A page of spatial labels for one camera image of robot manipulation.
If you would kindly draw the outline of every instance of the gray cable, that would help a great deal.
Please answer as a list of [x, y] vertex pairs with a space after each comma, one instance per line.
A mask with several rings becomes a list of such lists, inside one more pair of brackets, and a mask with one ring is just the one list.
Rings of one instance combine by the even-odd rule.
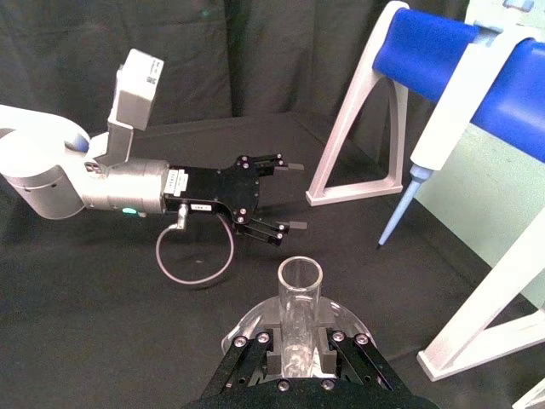
[[168, 226], [167, 228], [165, 228], [161, 232], [161, 234], [159, 234], [159, 237], [157, 237], [157, 243], [155, 244], [155, 257], [157, 258], [157, 263], [159, 265], [159, 268], [161, 268], [161, 271], [163, 271], [163, 273], [167, 277], [169, 277], [170, 279], [172, 279], [173, 281], [175, 281], [176, 283], [179, 283], [179, 284], [183, 284], [183, 285], [199, 285], [199, 284], [208, 283], [211, 280], [218, 278], [220, 275], [223, 274], [223, 272], [225, 270], [227, 270], [227, 267], [229, 267], [229, 264], [231, 264], [231, 261], [232, 261], [232, 255], [234, 254], [235, 244], [234, 244], [234, 241], [232, 239], [231, 229], [229, 228], [229, 225], [227, 224], [225, 219], [223, 217], [221, 217], [220, 215], [218, 215], [218, 214], [216, 214], [216, 216], [218, 216], [218, 218], [221, 221], [221, 224], [225, 228], [225, 230], [227, 232], [227, 237], [229, 238], [229, 244], [231, 245], [231, 251], [229, 252], [229, 258], [227, 258], [227, 262], [225, 263], [225, 265], [218, 272], [216, 272], [216, 273], [214, 273], [214, 274], [212, 274], [212, 275], [210, 275], [210, 276], [208, 276], [208, 277], [206, 277], [204, 279], [195, 279], [194, 281], [186, 281], [184, 279], [178, 279], [177, 277], [175, 277], [174, 275], [169, 273], [169, 270], [166, 269], [166, 267], [163, 264], [163, 261], [161, 260], [160, 249], [161, 249], [161, 242], [163, 241], [163, 238], [166, 235], [166, 233], [168, 233], [168, 232], [170, 232], [172, 230], [180, 230], [178, 228], [175, 228], [176, 225], [172, 225], [172, 226]]

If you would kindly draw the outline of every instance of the black mount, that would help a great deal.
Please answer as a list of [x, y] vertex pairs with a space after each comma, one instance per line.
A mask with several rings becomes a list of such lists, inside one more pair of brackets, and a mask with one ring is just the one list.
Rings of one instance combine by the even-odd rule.
[[290, 225], [254, 218], [259, 203], [259, 179], [273, 175], [276, 168], [288, 169], [281, 153], [253, 158], [239, 156], [235, 164], [226, 169], [170, 166], [170, 171], [183, 173], [185, 181], [179, 189], [163, 194], [166, 210], [177, 212], [185, 204], [190, 214], [221, 213], [237, 233], [280, 245]]
[[254, 339], [236, 337], [201, 398], [183, 407], [438, 409], [406, 388], [372, 342], [361, 345], [358, 336], [335, 341], [334, 333], [339, 332], [327, 331], [330, 349], [337, 352], [336, 377], [268, 381], [273, 330], [265, 330]]

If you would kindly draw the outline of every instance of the black table surface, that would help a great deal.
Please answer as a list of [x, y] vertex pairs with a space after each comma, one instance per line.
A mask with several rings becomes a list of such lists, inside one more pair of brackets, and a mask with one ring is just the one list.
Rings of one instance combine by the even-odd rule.
[[[208, 288], [160, 272], [155, 240], [172, 216], [84, 210], [48, 221], [18, 200], [0, 238], [0, 407], [175, 408], [197, 399], [221, 360], [221, 339], [278, 293], [278, 265], [303, 255], [322, 265], [323, 295], [370, 328], [413, 393], [444, 409], [509, 408], [544, 376], [542, 346], [436, 383], [416, 362], [490, 268], [418, 203], [377, 251], [398, 195], [307, 204], [330, 126], [287, 113], [168, 125], [136, 138], [133, 156], [171, 164], [222, 168], [240, 154], [283, 153], [306, 167], [262, 179], [260, 217], [308, 222], [308, 230], [278, 248], [236, 237], [232, 266]], [[330, 183], [376, 176], [348, 143]], [[227, 257], [214, 217], [191, 216], [188, 231], [172, 236], [163, 257], [186, 279]], [[533, 310], [518, 297], [496, 321]]]

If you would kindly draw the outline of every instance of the light green panel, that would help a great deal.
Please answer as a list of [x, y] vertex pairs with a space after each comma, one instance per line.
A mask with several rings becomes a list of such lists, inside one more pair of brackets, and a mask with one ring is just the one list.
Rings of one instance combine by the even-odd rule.
[[[500, 17], [502, 4], [472, 0], [466, 21]], [[520, 23], [545, 35], [545, 0], [536, 0]], [[470, 124], [445, 167], [424, 183], [416, 199], [495, 266], [545, 206], [545, 165]], [[545, 303], [545, 271], [523, 295], [537, 307]]]

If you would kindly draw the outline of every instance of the white stand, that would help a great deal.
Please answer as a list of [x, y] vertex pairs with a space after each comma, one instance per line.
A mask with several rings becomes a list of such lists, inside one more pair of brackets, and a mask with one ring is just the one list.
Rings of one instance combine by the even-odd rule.
[[545, 208], [449, 323], [418, 353], [432, 381], [545, 341], [545, 310], [486, 329], [545, 268]]
[[513, 409], [545, 409], [545, 379], [517, 400]]
[[330, 178], [342, 144], [347, 138], [348, 131], [352, 127], [359, 110], [376, 83], [384, 78], [379, 72], [373, 71], [373, 63], [384, 44], [392, 18], [399, 9], [408, 8], [409, 6], [406, 3], [390, 2], [376, 22], [348, 88], [347, 96], [342, 102], [341, 110], [314, 174], [313, 181], [307, 191], [307, 201], [311, 206], [399, 193], [403, 189], [401, 176], [408, 91], [403, 85], [388, 78], [390, 103], [390, 165], [388, 175], [380, 181], [367, 181], [335, 187], [325, 187], [325, 184]]

